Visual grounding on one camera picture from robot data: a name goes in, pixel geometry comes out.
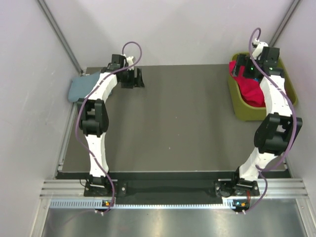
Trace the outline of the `light blue t shirt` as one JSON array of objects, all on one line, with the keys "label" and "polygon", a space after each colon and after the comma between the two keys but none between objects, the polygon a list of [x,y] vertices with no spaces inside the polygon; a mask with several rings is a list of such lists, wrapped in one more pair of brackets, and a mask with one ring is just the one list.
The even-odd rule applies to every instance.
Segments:
[{"label": "light blue t shirt", "polygon": [[116,75],[110,73],[96,72],[74,78],[68,92],[68,101],[74,103],[79,99],[88,98],[106,102],[117,83]]}]

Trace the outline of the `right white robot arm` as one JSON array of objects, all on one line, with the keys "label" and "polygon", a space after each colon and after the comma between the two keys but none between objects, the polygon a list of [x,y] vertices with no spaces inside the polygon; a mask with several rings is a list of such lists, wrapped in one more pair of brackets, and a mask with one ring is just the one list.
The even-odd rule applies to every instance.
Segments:
[{"label": "right white robot arm", "polygon": [[257,179],[266,166],[291,149],[303,121],[295,115],[285,90],[285,71],[278,66],[279,48],[257,46],[250,54],[239,54],[231,76],[258,81],[266,109],[266,117],[254,135],[254,150],[235,172],[230,183],[231,194],[241,196],[255,191]]}]

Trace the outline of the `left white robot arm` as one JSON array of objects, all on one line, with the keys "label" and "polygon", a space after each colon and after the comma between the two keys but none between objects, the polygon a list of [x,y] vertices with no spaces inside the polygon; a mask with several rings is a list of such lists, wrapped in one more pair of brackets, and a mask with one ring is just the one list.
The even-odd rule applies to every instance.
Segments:
[{"label": "left white robot arm", "polygon": [[85,197],[109,197],[114,184],[108,175],[105,138],[109,128],[106,100],[120,84],[122,88],[144,87],[141,69],[134,68],[134,57],[113,54],[112,61],[104,67],[92,91],[77,102],[76,129],[80,129],[87,141],[90,172],[86,180]]}]

